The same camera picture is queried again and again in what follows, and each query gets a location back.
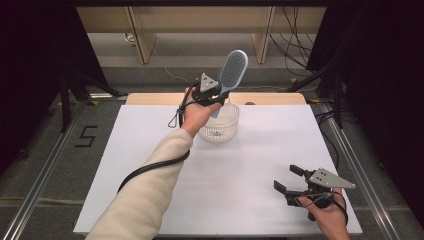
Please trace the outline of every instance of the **beige sleeve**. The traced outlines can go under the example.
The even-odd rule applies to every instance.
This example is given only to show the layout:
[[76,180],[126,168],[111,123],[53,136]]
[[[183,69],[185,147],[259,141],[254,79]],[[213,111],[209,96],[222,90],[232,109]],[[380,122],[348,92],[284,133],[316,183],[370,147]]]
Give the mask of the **beige sleeve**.
[[[159,143],[144,165],[181,157],[192,144],[188,132],[177,130]],[[159,232],[182,167],[183,162],[160,167],[130,180],[86,239],[153,239]]]

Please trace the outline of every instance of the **white table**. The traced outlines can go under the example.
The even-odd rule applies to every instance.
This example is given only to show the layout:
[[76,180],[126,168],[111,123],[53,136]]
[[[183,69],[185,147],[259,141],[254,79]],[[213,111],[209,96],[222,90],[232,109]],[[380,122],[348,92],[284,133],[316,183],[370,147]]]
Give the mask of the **white table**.
[[[274,190],[306,190],[289,171],[323,167],[336,173],[308,105],[239,106],[238,132],[223,144],[197,136],[164,215],[163,236],[304,236],[321,234],[307,210],[287,206]],[[122,180],[167,133],[176,105],[122,106],[74,232],[86,234]],[[362,233],[348,198],[348,231]]]

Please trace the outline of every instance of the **transparent container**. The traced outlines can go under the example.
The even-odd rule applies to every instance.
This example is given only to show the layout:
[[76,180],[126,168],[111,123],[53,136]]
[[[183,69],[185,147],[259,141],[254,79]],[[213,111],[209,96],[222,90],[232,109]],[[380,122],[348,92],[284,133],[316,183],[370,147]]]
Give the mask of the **transparent container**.
[[209,118],[200,129],[200,136],[210,142],[220,143],[233,138],[237,133],[240,109],[233,103],[225,103],[217,118]]

